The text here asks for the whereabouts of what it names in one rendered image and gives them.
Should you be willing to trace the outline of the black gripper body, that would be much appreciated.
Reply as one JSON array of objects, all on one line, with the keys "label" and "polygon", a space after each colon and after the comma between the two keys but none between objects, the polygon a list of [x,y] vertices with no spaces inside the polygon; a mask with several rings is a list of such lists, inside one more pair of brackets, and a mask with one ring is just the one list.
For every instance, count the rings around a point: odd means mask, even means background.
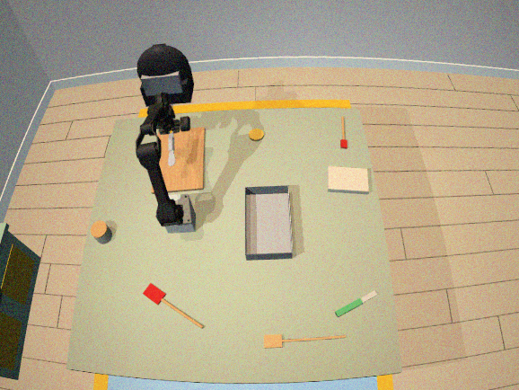
[{"label": "black gripper body", "polygon": [[[169,114],[169,115],[171,116],[171,114]],[[171,116],[171,118],[172,118],[172,116]],[[179,120],[174,120],[172,118],[169,125],[164,126],[164,127],[156,126],[156,129],[159,129],[159,132],[161,133],[161,132],[165,132],[165,131],[173,131],[174,129],[179,129],[179,126],[180,126],[180,131],[189,131],[190,130],[190,117],[189,116],[181,117],[180,122],[179,122]]]}]

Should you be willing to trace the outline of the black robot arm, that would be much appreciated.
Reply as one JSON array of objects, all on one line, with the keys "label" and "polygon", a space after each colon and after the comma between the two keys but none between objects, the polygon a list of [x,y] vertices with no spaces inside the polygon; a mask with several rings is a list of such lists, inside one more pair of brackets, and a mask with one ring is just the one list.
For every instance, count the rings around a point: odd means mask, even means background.
[{"label": "black robot arm", "polygon": [[[176,205],[175,200],[169,198],[159,165],[162,141],[156,134],[156,126],[169,125],[172,118],[175,119],[175,116],[169,104],[168,93],[157,92],[154,98],[155,104],[149,105],[146,112],[148,116],[140,125],[136,140],[136,156],[140,164],[147,169],[154,188],[154,195],[158,203],[155,217],[161,226],[173,226],[183,223],[184,210],[182,205]],[[156,135],[156,142],[141,144],[144,135],[150,134]]]}]

